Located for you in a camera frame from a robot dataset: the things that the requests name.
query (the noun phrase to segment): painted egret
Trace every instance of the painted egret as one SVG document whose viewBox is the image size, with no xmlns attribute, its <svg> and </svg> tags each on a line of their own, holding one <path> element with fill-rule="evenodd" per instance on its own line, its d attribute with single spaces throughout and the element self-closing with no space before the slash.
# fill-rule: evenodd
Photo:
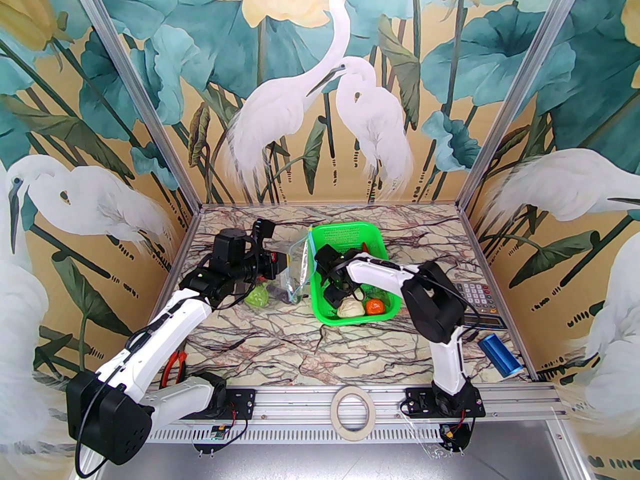
<svg viewBox="0 0 640 480">
<path fill-rule="evenodd" d="M 574 340 L 585 357 L 598 354 L 592 368 L 579 372 L 568 392 L 587 407 L 576 412 L 591 432 L 628 434 L 640 429 L 640 233 L 627 240 L 615 256 L 606 299 L 588 336 Z"/>
<path fill-rule="evenodd" d="M 401 194 L 414 170 L 414 156 L 405 134 L 402 106 L 384 87 L 377 87 L 376 71 L 361 57 L 344 57 L 317 87 L 340 78 L 335 106 L 340 119 L 358 139 L 368 173 L 382 164 L 381 199 Z"/>
<path fill-rule="evenodd" d="M 640 176 L 631 174 L 591 149 L 553 151 L 514 167 L 494 192 L 487 217 L 508 217 L 530 204 L 558 221 L 585 213 L 638 210 Z"/>
<path fill-rule="evenodd" d="M 260 169 L 264 164 L 263 149 L 300 129 L 305 112 L 322 90 L 318 81 L 345 55 L 351 36 L 345 0 L 329 0 L 329 14 L 333 20 L 333 39 L 320 62 L 306 73 L 262 83 L 229 121 L 225 134 L 231 156 L 226 158 L 226 171 L 231 178 L 239 177 L 252 186 L 254 175 L 264 177 Z"/>
<path fill-rule="evenodd" d="M 0 181 L 6 174 L 0 163 Z M 55 456 L 69 454 L 71 439 L 66 424 L 51 414 L 63 414 L 61 391 L 34 378 L 47 292 L 31 272 L 22 226 L 14 231 L 13 247 L 10 236 L 9 200 L 0 198 L 0 469 L 32 478 L 36 471 L 51 472 Z"/>
<path fill-rule="evenodd" d="M 160 245 L 172 258 L 174 229 L 158 204 L 126 186 L 100 166 L 69 171 L 48 155 L 28 155 L 9 167 L 6 192 L 11 211 L 11 246 L 25 194 L 46 220 L 76 235 L 111 235 L 138 249 Z"/>
</svg>

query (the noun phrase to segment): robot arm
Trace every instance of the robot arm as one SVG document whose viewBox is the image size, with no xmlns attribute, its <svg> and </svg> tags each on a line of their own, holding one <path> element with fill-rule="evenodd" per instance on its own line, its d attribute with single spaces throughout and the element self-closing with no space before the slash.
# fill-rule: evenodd
<svg viewBox="0 0 640 480">
<path fill-rule="evenodd" d="M 356 249 L 340 254 L 331 246 L 318 250 L 315 260 L 318 272 L 329 280 L 324 297 L 336 309 L 361 284 L 404 299 L 414 326 L 429 341 L 432 389 L 443 416 L 460 416 L 471 398 L 476 402 L 462 356 L 466 304 L 436 262 L 400 265 Z"/>
<path fill-rule="evenodd" d="M 263 239 L 272 237 L 274 227 L 273 222 L 259 219 L 251 235 L 240 229 L 220 231 L 212 252 L 185 276 L 162 311 L 135 332 L 119 354 L 96 374 L 80 372 L 69 381 L 66 407 L 69 435 L 78 443 L 76 469 L 80 444 L 114 464 L 124 464 L 137 454 L 152 428 L 220 402 L 215 398 L 220 384 L 197 376 L 154 393 L 146 391 L 169 356 L 213 309 L 234 306 L 253 290 L 258 276 L 275 279 L 286 268 L 286 254 L 263 249 Z M 221 307 L 238 281 L 250 283 L 249 288 Z"/>
</svg>

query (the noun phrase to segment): red-handled pliers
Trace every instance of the red-handled pliers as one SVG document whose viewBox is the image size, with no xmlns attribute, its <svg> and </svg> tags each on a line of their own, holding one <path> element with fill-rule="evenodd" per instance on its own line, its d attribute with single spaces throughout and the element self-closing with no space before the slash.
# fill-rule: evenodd
<svg viewBox="0 0 640 480">
<path fill-rule="evenodd" d="M 164 367 L 164 371 L 162 371 L 162 378 L 160 378 L 160 389 L 167 387 L 167 382 L 169 382 L 169 375 L 172 368 L 174 367 L 174 364 L 176 364 L 176 361 L 178 361 L 178 377 L 175 383 L 178 384 L 179 382 L 185 380 L 185 377 L 187 377 L 187 365 L 185 362 L 187 359 L 187 354 L 185 352 L 186 344 L 187 340 L 185 339 L 182 343 L 180 343 L 180 346 L 176 348 L 175 352 L 169 357 L 169 362 L 167 362 L 166 366 Z"/>
</svg>

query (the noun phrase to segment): blue cylinder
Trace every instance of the blue cylinder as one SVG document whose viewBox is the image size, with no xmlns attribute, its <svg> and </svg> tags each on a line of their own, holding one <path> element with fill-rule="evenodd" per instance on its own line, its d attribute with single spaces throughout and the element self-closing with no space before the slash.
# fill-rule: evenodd
<svg viewBox="0 0 640 480">
<path fill-rule="evenodd" d="M 500 341 L 496 334 L 491 333 L 486 338 L 482 338 L 478 341 L 478 345 L 480 345 L 482 352 L 486 354 L 491 364 L 495 366 L 495 369 L 500 372 L 502 377 L 509 377 L 509 375 L 522 370 L 522 365 L 518 362 L 518 359 Z"/>
</svg>

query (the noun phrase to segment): tape roll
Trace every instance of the tape roll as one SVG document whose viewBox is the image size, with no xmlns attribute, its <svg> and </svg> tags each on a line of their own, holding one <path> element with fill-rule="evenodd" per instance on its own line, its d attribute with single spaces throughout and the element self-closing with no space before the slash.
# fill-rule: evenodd
<svg viewBox="0 0 640 480">
<path fill-rule="evenodd" d="M 366 406 L 366 423 L 360 430 L 349 430 L 338 418 L 338 406 L 349 395 L 354 395 L 362 400 Z M 331 401 L 331 424 L 338 434 L 347 441 L 361 441 L 371 434 L 376 425 L 376 406 L 373 398 L 366 391 L 356 386 L 343 387 L 333 396 Z"/>
</svg>

